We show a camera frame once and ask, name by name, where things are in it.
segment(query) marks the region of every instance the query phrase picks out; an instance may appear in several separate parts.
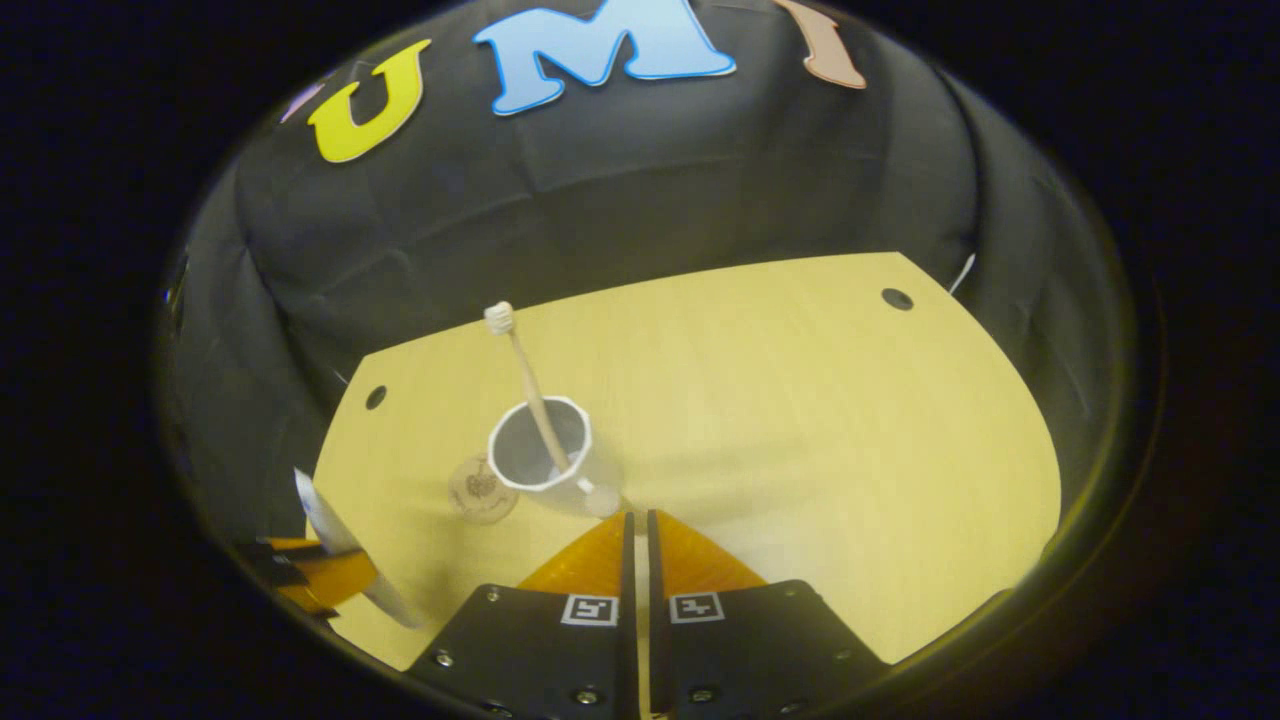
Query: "toothbrush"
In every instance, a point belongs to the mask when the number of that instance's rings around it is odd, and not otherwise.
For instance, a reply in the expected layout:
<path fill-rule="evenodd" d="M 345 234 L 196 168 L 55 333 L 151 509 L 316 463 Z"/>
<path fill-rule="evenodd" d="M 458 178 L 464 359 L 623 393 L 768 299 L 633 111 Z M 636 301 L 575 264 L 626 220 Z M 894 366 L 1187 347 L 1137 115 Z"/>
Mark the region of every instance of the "toothbrush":
<path fill-rule="evenodd" d="M 568 471 L 568 456 L 564 455 L 564 448 L 561 447 L 559 438 L 556 437 L 552 420 L 547 416 L 547 405 L 543 402 L 543 393 L 538 389 L 538 378 L 534 377 L 534 369 L 529 365 L 529 359 L 525 357 L 525 350 L 520 346 L 520 338 L 516 337 L 515 309 L 512 309 L 509 302 L 502 301 L 493 307 L 486 307 L 484 319 L 489 325 L 489 332 L 495 336 L 504 334 L 511 338 L 511 348 L 516 351 L 516 359 L 520 361 L 520 370 L 525 380 L 525 398 L 529 401 L 529 410 L 534 414 L 534 423 L 538 424 L 538 432 L 543 436 L 543 445 L 547 446 L 547 452 L 550 454 L 552 461 L 556 462 L 556 469 L 561 473 Z"/>

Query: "paper cup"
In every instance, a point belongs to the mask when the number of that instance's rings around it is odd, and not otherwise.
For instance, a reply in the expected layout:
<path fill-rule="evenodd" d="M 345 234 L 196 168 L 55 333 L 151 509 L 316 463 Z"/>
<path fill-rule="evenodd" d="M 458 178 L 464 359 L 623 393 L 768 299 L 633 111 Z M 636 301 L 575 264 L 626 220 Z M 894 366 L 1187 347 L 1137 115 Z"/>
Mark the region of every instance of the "paper cup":
<path fill-rule="evenodd" d="M 608 518 L 621 497 L 617 468 L 600 451 L 591 418 L 567 397 L 544 397 L 570 468 L 556 469 L 527 402 L 512 407 L 489 434 L 489 466 L 502 484 L 571 515 Z"/>

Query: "black cloth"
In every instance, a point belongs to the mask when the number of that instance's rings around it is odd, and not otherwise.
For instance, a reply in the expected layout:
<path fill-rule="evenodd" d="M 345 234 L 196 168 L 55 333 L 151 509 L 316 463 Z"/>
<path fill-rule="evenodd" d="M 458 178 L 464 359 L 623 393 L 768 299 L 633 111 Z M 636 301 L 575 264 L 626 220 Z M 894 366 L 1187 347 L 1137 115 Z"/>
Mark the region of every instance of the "black cloth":
<path fill-rule="evenodd" d="M 192 474 L 233 539 L 297 536 L 291 468 L 314 469 L 360 359 L 479 319 L 625 283 L 788 258 L 895 250 L 956 297 L 1046 416 L 1064 510 L 1123 415 L 1134 352 L 1123 268 L 1052 163 L 959 81 L 847 17 L 865 90 L 808 74 L 768 0 L 691 3 L 737 61 L 716 78 L 566 81 L 558 100 L 493 114 L 502 90 L 471 37 L 531 6 L 470 3 L 337 67 L 287 122 L 268 118 L 191 229 L 177 415 Z M 353 119 L 385 102 L 369 70 L 411 42 L 416 113 L 365 156 L 330 164 L 306 117 L 352 81 Z"/>

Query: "toothbrush handle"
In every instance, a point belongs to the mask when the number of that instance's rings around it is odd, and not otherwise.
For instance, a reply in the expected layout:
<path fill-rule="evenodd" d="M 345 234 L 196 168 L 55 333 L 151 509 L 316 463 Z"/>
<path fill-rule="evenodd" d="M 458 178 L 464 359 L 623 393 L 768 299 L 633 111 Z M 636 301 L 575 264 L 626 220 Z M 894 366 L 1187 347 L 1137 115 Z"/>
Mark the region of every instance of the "toothbrush handle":
<path fill-rule="evenodd" d="M 543 445 L 550 452 L 556 469 L 563 473 L 570 468 L 568 456 L 564 455 L 564 448 L 561 447 L 559 438 L 556 437 L 556 429 L 552 428 L 552 419 L 547 415 L 547 404 L 543 402 L 543 393 L 538 389 L 538 379 L 534 378 L 534 369 L 529 366 L 529 359 L 525 357 L 525 350 L 520 346 L 516 331 L 511 331 L 509 334 L 511 346 L 516 350 L 521 374 L 525 378 L 525 398 L 529 400 L 529 410 L 534 414 L 534 423 L 538 424 L 538 432 L 543 436 Z"/>

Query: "yellow letter u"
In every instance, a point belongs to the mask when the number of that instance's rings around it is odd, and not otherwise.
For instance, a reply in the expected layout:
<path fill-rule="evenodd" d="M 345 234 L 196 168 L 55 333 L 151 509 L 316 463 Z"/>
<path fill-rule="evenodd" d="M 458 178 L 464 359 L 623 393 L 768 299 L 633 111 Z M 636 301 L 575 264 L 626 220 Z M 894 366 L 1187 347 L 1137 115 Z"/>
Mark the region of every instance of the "yellow letter u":
<path fill-rule="evenodd" d="M 422 100 L 422 69 L 417 54 L 430 44 L 430 40 L 415 42 L 374 68 L 372 74 L 387 81 L 387 106 L 367 123 L 357 126 L 351 117 L 351 95 L 360 87 L 358 82 L 343 87 L 311 113 L 307 124 L 315 126 L 316 145 L 325 160 L 355 160 L 404 124 Z"/>

